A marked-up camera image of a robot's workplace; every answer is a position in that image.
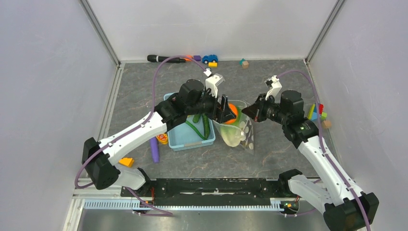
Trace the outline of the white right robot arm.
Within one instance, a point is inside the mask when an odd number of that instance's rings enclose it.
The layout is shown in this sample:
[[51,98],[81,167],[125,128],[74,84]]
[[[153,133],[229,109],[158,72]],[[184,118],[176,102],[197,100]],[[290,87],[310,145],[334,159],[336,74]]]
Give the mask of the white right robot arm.
[[312,183],[299,170],[292,169],[279,175],[281,195],[296,194],[306,200],[323,215],[331,231],[370,230],[379,206],[377,196],[365,193],[341,168],[316,124],[305,117],[301,93],[286,90],[279,103],[273,96],[260,94],[242,113],[255,122],[269,119],[279,123],[285,137],[309,161],[325,186]]

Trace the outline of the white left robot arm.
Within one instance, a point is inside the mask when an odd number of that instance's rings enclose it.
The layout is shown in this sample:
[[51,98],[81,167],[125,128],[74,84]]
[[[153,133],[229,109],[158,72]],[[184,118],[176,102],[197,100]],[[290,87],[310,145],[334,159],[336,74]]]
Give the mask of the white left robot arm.
[[98,190],[112,185],[128,187],[139,196],[146,196],[151,191],[146,176],[139,169],[119,169],[119,161],[141,144],[185,123],[188,116],[203,114],[220,124],[235,119],[227,96],[218,94],[217,88],[223,81],[220,75],[208,77],[204,83],[189,79],[179,92],[128,128],[100,141],[86,140],[82,162],[91,184]]

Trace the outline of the clear dotted zip top bag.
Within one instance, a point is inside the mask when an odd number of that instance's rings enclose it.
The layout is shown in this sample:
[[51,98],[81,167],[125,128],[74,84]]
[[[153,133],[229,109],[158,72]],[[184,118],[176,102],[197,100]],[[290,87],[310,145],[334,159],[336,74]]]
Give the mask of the clear dotted zip top bag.
[[246,108],[248,103],[240,100],[231,100],[229,103],[238,111],[236,120],[231,124],[220,124],[214,121],[214,126],[227,146],[254,154],[255,129],[251,118],[242,113],[242,109]]

